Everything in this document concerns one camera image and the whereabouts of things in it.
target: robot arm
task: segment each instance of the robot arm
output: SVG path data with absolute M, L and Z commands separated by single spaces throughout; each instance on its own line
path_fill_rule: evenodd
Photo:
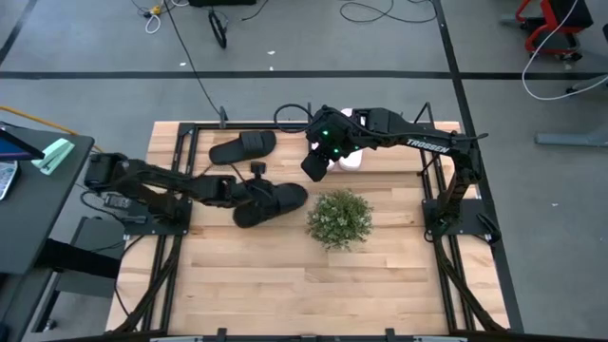
M 235 208 L 233 219 L 241 228 L 253 227 L 304 205 L 308 193 L 302 186 L 274 185 L 261 177 L 266 168 L 264 163 L 253 161 L 251 165 L 255 177 L 237 182 L 234 176 L 192 177 L 145 161 L 130 160 L 121 154 L 97 154 L 90 159 L 85 185 L 96 192 L 118 192 L 143 204 L 157 220 L 169 224 L 189 219 L 184 199 Z M 168 191 L 157 193 L 146 185 Z
M 131 160 L 121 154 L 91 156 L 85 185 L 97 192 L 116 191 L 147 205 L 150 213 L 169 221 L 180 219 L 180 200 L 177 192 L 204 205 L 234 208 L 254 200 L 244 183 L 234 176 L 191 177 L 173 172 L 145 161 Z M 158 193 L 146 185 L 171 192 Z
M 321 181 L 329 161 L 337 162 L 366 147 L 404 145 L 449 156 L 454 160 L 454 176 L 439 195 L 437 221 L 451 223 L 460 216 L 460 203 L 468 186 L 482 179 L 480 151 L 473 144 L 479 138 L 408 123 L 384 108 L 354 109 L 346 117 L 337 109 L 323 106 L 306 129 L 306 139 L 319 146 L 310 151 L 301 166 L 313 181 Z

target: monitor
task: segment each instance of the monitor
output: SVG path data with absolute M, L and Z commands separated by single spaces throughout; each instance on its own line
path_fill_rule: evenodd
M 0 129 L 0 162 L 41 160 L 44 157 L 39 149 Z

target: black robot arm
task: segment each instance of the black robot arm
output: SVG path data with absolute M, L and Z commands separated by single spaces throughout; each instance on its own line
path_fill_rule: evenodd
M 234 208 L 253 200 L 245 184 L 237 183 L 234 176 L 192 177 L 117 153 L 91 156 L 85 185 L 97 192 L 118 192 L 145 204 L 150 213 L 168 221 L 179 220 L 181 215 L 180 200 L 171 192 L 221 208 Z M 158 193 L 146 185 L 171 192 Z
M 450 224 L 460 216 L 460 203 L 468 186 L 482 179 L 480 151 L 473 144 L 479 138 L 409 123 L 384 108 L 354 109 L 347 117 L 323 106 L 306 129 L 306 139 L 319 146 L 310 151 L 301 166 L 313 181 L 321 181 L 329 160 L 337 162 L 366 147 L 405 145 L 451 157 L 454 175 L 439 196 L 436 220 Z

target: floor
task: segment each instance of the floor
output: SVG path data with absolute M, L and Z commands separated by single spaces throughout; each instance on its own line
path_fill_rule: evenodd
M 231 120 L 270 120 L 279 105 L 307 102 L 384 106 L 410 118 L 431 102 L 436 119 L 464 124 L 470 112 L 475 130 L 490 134 L 481 146 L 523 327 L 528 333 L 608 337 L 608 183 L 598 175 L 608 166 L 607 152 L 533 142 L 536 132 L 586 132 L 608 124 L 608 93 L 546 103 L 523 91 L 523 35 L 498 23 L 518 0 L 442 1 L 457 65 L 449 63 L 436 22 L 356 25 L 340 17 L 342 4 L 270 0 L 245 22 L 239 18 L 256 8 L 218 8 L 230 18 L 226 50 L 217 46 L 204 9 L 172 13 L 205 86 Z M 587 4 L 596 24 L 580 35 L 585 57 L 573 67 L 539 58 L 529 84 L 541 95 L 562 94 L 573 84 L 568 78 L 608 72 L 608 44 L 600 32 L 608 3 Z M 168 16 L 157 34 L 148 35 L 136 12 L 127 0 L 0 2 L 0 104 L 69 126 L 132 158 L 145 158 L 155 121 L 214 120 Z M 429 4 L 397 2 L 394 9 L 412 19 L 432 14 Z M 21 29 L 13 29 L 17 22 Z M 469 110 L 451 76 L 463 79 Z M 4 112 L 0 121 L 42 128 Z M 91 215 L 78 193 L 55 238 L 68 239 L 80 216 Z M 109 300 L 64 295 L 53 313 L 59 328 L 26 340 L 101 333 L 108 310 Z

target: black cable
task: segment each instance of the black cable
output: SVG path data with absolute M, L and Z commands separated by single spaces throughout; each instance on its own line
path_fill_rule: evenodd
M 433 244 L 438 252 L 437 262 L 439 266 L 446 272 L 447 277 L 452 281 L 452 284 L 454 284 L 454 287 L 458 290 L 461 298 L 463 298 L 466 304 L 471 308 L 471 311 L 482 324 L 484 330 L 487 332 L 505 332 L 506 329 L 492 319 L 492 316 L 484 309 L 484 306 L 479 300 L 477 300 L 475 294 L 470 291 L 466 282 L 460 278 L 458 272 L 456 272 L 456 269 L 452 265 L 452 262 L 447 257 L 441 238 L 435 239 Z
M 167 0 L 162 0 L 162 1 L 163 1 L 164 5 L 167 7 Z M 197 69 L 195 68 L 194 63 L 192 62 L 192 57 L 190 57 L 190 52 L 188 52 L 188 48 L 186 47 L 186 44 L 183 42 L 183 39 L 181 39 L 180 31 L 178 30 L 178 26 L 175 24 L 175 20 L 173 19 L 173 14 L 171 14 L 171 11 L 168 11 L 168 13 L 169 13 L 169 18 L 171 19 L 171 24 L 173 25 L 173 29 L 175 30 L 175 33 L 178 35 L 178 39 L 180 40 L 181 47 L 183 48 L 183 51 L 186 53 L 186 57 L 188 58 L 188 62 L 190 63 L 192 72 L 194 72 L 194 75 L 196 76 L 197 81 L 199 82 L 199 86 L 200 86 L 200 89 L 202 90 L 202 93 L 205 94 L 207 101 L 209 101 L 209 105 L 211 105 L 213 107 L 213 110 L 215 110 L 216 113 L 218 113 L 218 115 L 221 117 L 221 113 L 219 112 L 219 109 L 213 103 L 213 100 L 211 100 L 211 97 L 207 93 L 205 86 L 202 85 L 202 82 L 200 81 L 200 77 L 199 77 L 199 74 L 197 73 Z
M 171 252 L 169 252 L 169 256 L 164 261 L 164 264 L 162 265 L 157 277 L 150 284 L 145 294 L 142 296 L 142 299 L 138 303 L 137 307 L 126 318 L 123 324 L 121 324 L 113 331 L 114 333 L 128 333 L 135 329 L 135 326 L 143 316 L 143 312 L 147 310 L 152 300 L 156 297 L 156 294 L 161 288 L 162 283 L 166 280 L 169 274 L 176 267 L 178 267 L 178 254 L 179 252 L 177 252 L 176 246 L 174 245 L 171 249 Z
M 114 248 L 121 247 L 122 245 L 124 245 L 124 241 L 121 240 L 121 241 L 113 243 L 113 244 L 111 244 L 109 246 L 105 246 L 105 247 L 100 247 L 100 248 L 95 248 L 95 249 L 89 250 L 89 252 L 99 253 L 99 252 L 102 252 L 102 251 L 106 251 L 108 249 L 114 249 Z
M 91 209 L 93 209 L 93 210 L 95 210 L 95 211 L 98 211 L 98 212 L 100 212 L 100 213 L 108 214 L 108 215 L 110 215 L 111 217 L 113 217 L 115 220 L 117 220 L 117 221 L 118 221 L 120 224 L 123 224 L 123 221 L 121 220 L 121 218 L 119 218 L 119 217 L 118 217 L 116 214 L 114 214 L 114 213 L 112 213 L 112 212 L 110 212 L 110 211 L 107 211 L 107 210 L 104 210 L 104 209 L 98 208 L 98 207 L 96 207 L 96 206 L 93 206 L 92 204 L 87 203 L 87 202 L 86 202 L 86 200 L 85 200 L 85 196 L 86 196 L 86 195 L 89 195 L 89 194 L 94 194 L 94 195 L 96 195 L 96 194 L 95 194 L 95 192 L 94 192 L 94 191 L 92 191 L 92 190 L 87 190 L 87 191 L 84 191 L 84 193 L 80 194 L 80 202 L 81 202 L 82 204 L 84 204 L 85 206 L 87 206 L 87 207 L 89 207 L 89 208 L 91 208 Z
M 166 4 L 166 2 L 165 2 L 165 3 L 164 3 L 164 10 L 162 10 L 162 9 L 161 9 L 161 14 L 163 14 L 163 13 L 167 13 L 167 12 L 170 12 L 170 11 L 171 11 L 172 9 L 174 9 L 175 7 L 177 7 L 177 5 L 173 5 L 173 7 L 172 7 L 172 8 L 169 8 L 169 7 L 167 7 L 167 4 Z
M 145 13 L 148 13 L 150 11 L 149 8 L 145 8 L 143 6 L 138 5 L 135 2 L 135 0 L 131 0 L 131 3 L 133 4 L 133 6 L 135 6 L 137 8 L 138 14 L 140 14 L 140 12 L 141 12 L 141 14 L 145 14 Z
M 268 191 L 266 191 L 266 190 L 264 190 L 264 189 L 262 189 L 262 188 L 260 188 L 258 186 L 255 186 L 253 184 L 247 184 L 246 180 L 243 178 L 243 176 L 240 174 L 240 172 L 238 172 L 238 169 L 233 164 L 230 164 L 230 166 L 232 166 L 232 168 L 235 170 L 235 172 L 237 173 L 238 177 L 243 182 L 243 185 L 245 186 L 245 188 L 247 188 L 247 187 L 254 188 L 257 191 L 261 192 L 262 194 L 266 195 L 266 197 L 269 198 L 270 200 L 274 199 L 273 196 L 268 193 Z
M 268 1 L 269 1 L 269 0 L 266 0 L 266 1 L 265 1 L 265 2 L 262 4 L 262 6 L 260 6 L 260 7 L 259 7 L 259 9 L 257 9 L 257 12 L 256 12 L 256 13 L 254 13 L 254 15 L 252 15 L 252 16 L 248 16 L 248 17 L 246 17 L 246 18 L 240 18 L 240 21 L 247 21 L 247 20 L 254 19 L 255 17 L 257 17 L 257 15 L 258 15 L 258 14 L 259 14 L 259 13 L 260 13 L 262 10 L 264 10 L 264 6 L 266 6 L 266 4 L 268 4 Z
M 309 121 L 311 121 L 309 124 L 307 124 L 305 127 L 303 128 L 297 128 L 297 129 L 285 129 L 285 127 L 281 127 L 280 124 L 278 124 L 278 113 L 280 113 L 281 110 L 285 109 L 285 108 L 297 108 L 302 110 L 304 113 L 306 113 L 306 115 L 308 115 Z M 303 132 L 305 130 L 308 129 L 308 127 L 311 126 L 311 124 L 313 124 L 312 120 L 313 120 L 313 114 L 308 111 L 307 108 L 305 108 L 302 105 L 299 104 L 284 104 L 282 106 L 280 106 L 279 108 L 276 109 L 275 111 L 275 115 L 273 117 L 274 121 L 275 121 L 275 125 L 276 127 L 283 133 L 299 133 L 299 132 Z
M 133 242 L 131 242 L 128 246 L 126 246 L 126 248 L 124 249 L 123 253 L 121 254 L 121 259 L 123 259 L 124 255 L 126 255 L 126 252 L 128 252 L 143 237 L 144 236 L 137 237 L 135 240 L 133 240 Z M 121 305 L 121 308 L 123 309 L 124 314 L 126 314 L 126 316 L 129 317 L 129 315 L 131 313 L 129 312 L 129 310 L 126 309 L 126 306 L 124 305 L 123 299 L 121 298 L 121 294 L 119 294 L 119 292 L 118 292 L 118 279 L 117 279 L 117 281 L 114 282 L 114 294 L 116 294 L 116 298 L 118 299 L 118 303 Z
M 384 17 L 388 17 L 390 19 L 393 19 L 393 20 L 396 20 L 396 21 L 400 21 L 402 23 L 424 24 L 424 23 L 431 22 L 431 21 L 433 21 L 433 20 L 435 20 L 437 18 L 437 9 L 435 8 L 435 4 L 433 3 L 432 0 L 418 0 L 418 1 L 408 0 L 408 1 L 410 3 L 412 3 L 412 4 L 420 4 L 420 3 L 428 2 L 428 3 L 430 3 L 433 6 L 433 11 L 434 11 L 435 14 L 432 16 L 432 18 L 424 19 L 424 20 L 409 20 L 409 19 L 399 18 L 399 17 L 396 17 L 396 16 L 393 16 L 393 15 L 389 14 L 392 11 L 392 8 L 395 6 L 395 0 L 390 0 L 390 7 L 386 11 L 382 11 L 380 9 L 377 9 L 375 7 L 372 7 L 372 6 L 369 6 L 369 5 L 366 5 L 366 4 L 358 3 L 358 2 L 355 2 L 355 1 L 350 1 L 350 2 L 344 4 L 344 5 L 342 5 L 340 7 L 340 15 L 344 19 L 346 19 L 346 20 L 348 20 L 348 21 L 350 21 L 352 23 L 373 23 L 376 20 L 382 19 Z M 352 19 L 351 17 L 347 16 L 344 13 L 344 9 L 347 8 L 347 7 L 353 7 L 353 6 L 359 7 L 359 8 L 363 8 L 363 9 L 366 9 L 366 10 L 372 10 L 372 11 L 380 13 L 380 15 L 378 15 L 377 17 L 371 18 L 371 19 Z

